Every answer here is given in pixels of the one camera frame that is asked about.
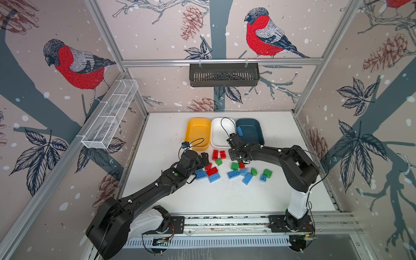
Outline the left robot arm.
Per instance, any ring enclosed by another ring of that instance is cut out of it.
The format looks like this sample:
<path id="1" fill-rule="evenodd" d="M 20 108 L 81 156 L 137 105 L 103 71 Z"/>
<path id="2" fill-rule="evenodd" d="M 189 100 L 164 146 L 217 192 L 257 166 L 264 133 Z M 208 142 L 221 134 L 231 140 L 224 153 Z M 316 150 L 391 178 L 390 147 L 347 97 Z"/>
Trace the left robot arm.
<path id="1" fill-rule="evenodd" d="M 86 230 L 86 236 L 97 253 L 109 260 L 135 235 L 167 230 L 170 214 L 155 203 L 176 192 L 191 175 L 208 165 L 206 152 L 198 154 L 186 149 L 180 160 L 162 171 L 151 184 L 127 197 L 106 199 Z"/>

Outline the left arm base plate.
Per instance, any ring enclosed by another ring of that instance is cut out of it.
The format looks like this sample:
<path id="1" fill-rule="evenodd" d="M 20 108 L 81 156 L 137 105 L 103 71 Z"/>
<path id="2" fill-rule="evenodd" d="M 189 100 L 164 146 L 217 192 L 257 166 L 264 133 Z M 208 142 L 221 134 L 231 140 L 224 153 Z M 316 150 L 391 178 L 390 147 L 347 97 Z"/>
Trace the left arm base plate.
<path id="1" fill-rule="evenodd" d="M 185 226 L 185 217 L 173 216 L 166 217 L 162 220 L 161 225 L 155 230 L 157 234 L 183 234 Z"/>

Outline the white plastic bin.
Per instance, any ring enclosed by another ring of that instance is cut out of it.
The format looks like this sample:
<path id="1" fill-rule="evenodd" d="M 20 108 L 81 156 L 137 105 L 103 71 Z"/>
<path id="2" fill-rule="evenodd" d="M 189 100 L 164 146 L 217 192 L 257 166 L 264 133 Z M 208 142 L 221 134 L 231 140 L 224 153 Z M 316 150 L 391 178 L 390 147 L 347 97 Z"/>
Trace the white plastic bin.
<path id="1" fill-rule="evenodd" d="M 227 140 L 230 134 L 236 133 L 235 121 L 230 118 L 211 120 L 210 143 L 214 148 L 230 148 Z"/>

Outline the red lego long top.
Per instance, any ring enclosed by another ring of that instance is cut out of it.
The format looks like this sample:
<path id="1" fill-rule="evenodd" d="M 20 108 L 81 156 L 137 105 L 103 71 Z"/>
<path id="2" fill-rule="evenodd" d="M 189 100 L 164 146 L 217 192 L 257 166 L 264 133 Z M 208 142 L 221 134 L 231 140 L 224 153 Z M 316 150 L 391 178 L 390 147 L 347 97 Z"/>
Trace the red lego long top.
<path id="1" fill-rule="evenodd" d="M 217 160 L 219 157 L 219 150 L 213 150 L 213 154 L 212 154 L 212 160 Z"/>

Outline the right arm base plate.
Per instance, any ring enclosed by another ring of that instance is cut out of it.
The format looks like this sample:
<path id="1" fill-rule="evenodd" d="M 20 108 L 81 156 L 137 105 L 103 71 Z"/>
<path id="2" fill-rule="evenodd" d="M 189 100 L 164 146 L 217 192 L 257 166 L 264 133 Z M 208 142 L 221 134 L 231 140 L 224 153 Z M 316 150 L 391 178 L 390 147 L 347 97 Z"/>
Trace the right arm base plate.
<path id="1" fill-rule="evenodd" d="M 305 214 L 301 219 L 296 219 L 291 215 L 269 215 L 268 220 L 268 228 L 270 228 L 273 233 L 313 233 L 315 231 L 313 221 L 309 214 Z"/>

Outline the yellow plastic bin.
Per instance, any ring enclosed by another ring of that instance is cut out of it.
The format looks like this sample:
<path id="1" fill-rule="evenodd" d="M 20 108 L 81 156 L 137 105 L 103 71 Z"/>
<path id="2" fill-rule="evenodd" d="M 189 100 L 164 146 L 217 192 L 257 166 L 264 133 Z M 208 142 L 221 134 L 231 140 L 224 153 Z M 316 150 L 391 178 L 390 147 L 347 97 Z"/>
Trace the yellow plastic bin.
<path id="1" fill-rule="evenodd" d="M 193 118 L 188 121 L 185 139 L 193 150 L 204 152 L 210 145 L 211 121 L 206 118 Z"/>

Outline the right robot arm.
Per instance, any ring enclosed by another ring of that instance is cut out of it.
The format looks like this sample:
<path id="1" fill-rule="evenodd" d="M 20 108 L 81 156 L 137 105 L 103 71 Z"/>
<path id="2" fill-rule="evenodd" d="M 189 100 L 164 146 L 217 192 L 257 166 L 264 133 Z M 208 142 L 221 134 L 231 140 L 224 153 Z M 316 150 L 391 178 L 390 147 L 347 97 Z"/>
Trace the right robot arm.
<path id="1" fill-rule="evenodd" d="M 290 202 L 285 212 L 287 229 L 298 231 L 305 226 L 308 217 L 308 201 L 311 187 L 316 183 L 319 170 L 305 151 L 297 145 L 290 148 L 245 143 L 238 134 L 226 140 L 230 145 L 232 160 L 243 162 L 264 161 L 280 166 L 291 187 Z"/>

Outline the dark teal plastic bin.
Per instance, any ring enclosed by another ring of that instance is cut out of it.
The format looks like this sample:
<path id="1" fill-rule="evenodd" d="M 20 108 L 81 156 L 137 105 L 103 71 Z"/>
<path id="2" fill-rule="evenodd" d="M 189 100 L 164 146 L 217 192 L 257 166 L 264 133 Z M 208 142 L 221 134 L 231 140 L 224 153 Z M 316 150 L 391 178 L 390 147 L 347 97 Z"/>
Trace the dark teal plastic bin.
<path id="1" fill-rule="evenodd" d="M 258 120 L 253 118 L 241 118 L 236 121 L 236 126 L 240 126 L 243 131 L 241 139 L 245 143 L 264 145 L 264 137 L 261 125 Z"/>

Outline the red sloped lego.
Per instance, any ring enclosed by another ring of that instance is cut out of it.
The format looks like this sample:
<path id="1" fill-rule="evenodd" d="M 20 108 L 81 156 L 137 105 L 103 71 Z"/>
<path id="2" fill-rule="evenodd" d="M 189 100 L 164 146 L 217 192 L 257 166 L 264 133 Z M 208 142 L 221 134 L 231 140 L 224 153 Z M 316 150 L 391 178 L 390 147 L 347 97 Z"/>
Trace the red sloped lego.
<path id="1" fill-rule="evenodd" d="M 209 164 L 208 164 L 208 166 L 206 166 L 205 167 L 205 170 L 207 171 L 207 170 L 209 170 L 209 169 L 211 169 L 212 168 L 212 163 L 210 162 Z"/>

